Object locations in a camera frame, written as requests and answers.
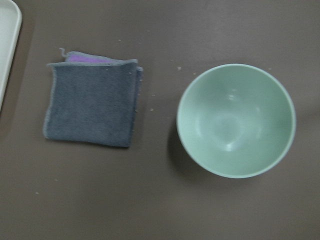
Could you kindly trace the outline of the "grey purple folded cloth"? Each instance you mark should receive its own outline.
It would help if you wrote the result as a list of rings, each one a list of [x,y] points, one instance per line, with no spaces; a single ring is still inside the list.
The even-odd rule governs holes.
[[[52,87],[43,135],[110,147],[131,145],[143,68],[136,59],[63,52],[51,63]]]

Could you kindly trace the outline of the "green ceramic bowl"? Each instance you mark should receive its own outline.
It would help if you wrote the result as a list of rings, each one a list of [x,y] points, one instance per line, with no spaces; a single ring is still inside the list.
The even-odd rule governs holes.
[[[297,117],[285,87],[247,64],[197,76],[178,104],[176,128],[190,158],[225,178],[258,176],[276,166],[295,138]]]

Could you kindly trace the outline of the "white tray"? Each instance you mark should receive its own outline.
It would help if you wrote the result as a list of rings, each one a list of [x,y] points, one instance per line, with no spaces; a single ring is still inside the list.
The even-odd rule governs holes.
[[[22,24],[22,13],[13,0],[0,1],[0,108]]]

